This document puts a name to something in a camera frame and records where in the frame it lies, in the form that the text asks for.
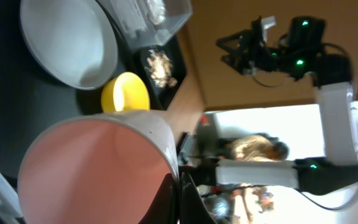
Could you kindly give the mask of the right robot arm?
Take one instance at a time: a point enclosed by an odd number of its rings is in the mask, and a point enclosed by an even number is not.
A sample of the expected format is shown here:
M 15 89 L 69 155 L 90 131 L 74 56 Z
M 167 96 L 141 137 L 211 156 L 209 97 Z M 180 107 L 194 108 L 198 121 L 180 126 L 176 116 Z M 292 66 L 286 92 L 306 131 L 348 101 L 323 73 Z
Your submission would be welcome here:
M 358 183 L 358 138 L 351 112 L 353 75 L 347 52 L 326 51 L 323 42 L 326 22 L 311 16 L 291 20 L 289 31 L 278 47 L 268 47 L 267 31 L 274 17 L 258 18 L 250 29 L 217 40 L 226 54 L 222 61 L 241 75 L 257 71 L 283 72 L 294 80 L 313 79 L 323 129 L 323 157 L 293 162 L 240 162 L 214 159 L 191 171 L 196 185 L 279 185 L 326 195 Z

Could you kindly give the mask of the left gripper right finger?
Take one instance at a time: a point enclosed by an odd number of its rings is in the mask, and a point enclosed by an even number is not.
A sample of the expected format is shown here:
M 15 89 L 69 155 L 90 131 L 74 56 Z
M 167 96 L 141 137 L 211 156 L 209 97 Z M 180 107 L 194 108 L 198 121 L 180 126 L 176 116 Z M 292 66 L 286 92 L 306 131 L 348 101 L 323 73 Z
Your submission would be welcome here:
M 181 174 L 180 224 L 216 224 L 189 173 Z

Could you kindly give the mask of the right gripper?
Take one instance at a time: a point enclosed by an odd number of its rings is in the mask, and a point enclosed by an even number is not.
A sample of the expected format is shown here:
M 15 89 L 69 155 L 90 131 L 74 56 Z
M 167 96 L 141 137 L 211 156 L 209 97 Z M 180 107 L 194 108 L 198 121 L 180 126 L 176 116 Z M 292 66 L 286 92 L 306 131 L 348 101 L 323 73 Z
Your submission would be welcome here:
M 221 60 L 241 75 L 255 75 L 258 70 L 290 74 L 284 65 L 289 49 L 288 34 L 278 40 L 277 47 L 267 45 L 267 30 L 276 25 L 275 16 L 259 17 L 251 28 L 216 41 L 216 46 L 226 52 Z

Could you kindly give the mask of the white tissue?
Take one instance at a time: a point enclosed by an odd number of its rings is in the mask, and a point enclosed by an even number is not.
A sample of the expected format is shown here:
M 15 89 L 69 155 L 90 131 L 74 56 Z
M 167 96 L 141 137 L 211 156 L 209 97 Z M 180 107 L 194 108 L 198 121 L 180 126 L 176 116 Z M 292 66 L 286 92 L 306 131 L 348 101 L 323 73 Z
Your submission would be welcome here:
M 147 0 L 149 9 L 149 20 L 158 26 L 166 19 L 166 7 L 163 0 Z

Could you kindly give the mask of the pink plastic cup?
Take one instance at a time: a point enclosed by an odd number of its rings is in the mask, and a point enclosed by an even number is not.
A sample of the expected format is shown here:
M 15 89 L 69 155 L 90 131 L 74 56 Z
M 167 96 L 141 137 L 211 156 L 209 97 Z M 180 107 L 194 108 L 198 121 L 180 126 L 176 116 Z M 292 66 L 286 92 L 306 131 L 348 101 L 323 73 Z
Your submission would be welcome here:
M 17 182 L 26 223 L 139 223 L 178 164 L 169 124 L 151 111 L 57 123 L 28 148 Z

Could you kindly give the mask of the yellow bowl with scraps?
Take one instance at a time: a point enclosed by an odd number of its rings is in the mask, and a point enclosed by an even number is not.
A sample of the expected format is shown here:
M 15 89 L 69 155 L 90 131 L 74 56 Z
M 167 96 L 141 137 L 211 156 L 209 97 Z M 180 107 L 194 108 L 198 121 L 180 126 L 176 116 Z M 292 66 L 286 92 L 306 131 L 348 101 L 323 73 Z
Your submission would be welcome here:
M 150 98 L 147 87 L 135 73 L 124 72 L 104 86 L 101 107 L 104 113 L 149 110 Z

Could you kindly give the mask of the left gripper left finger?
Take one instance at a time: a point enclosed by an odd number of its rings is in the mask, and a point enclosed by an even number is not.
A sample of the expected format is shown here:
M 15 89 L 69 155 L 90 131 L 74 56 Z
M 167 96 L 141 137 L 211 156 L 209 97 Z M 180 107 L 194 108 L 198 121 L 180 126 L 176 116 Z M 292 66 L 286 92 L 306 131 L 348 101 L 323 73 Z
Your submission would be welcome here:
M 177 222 L 177 190 L 171 174 L 167 174 L 139 224 L 175 224 Z

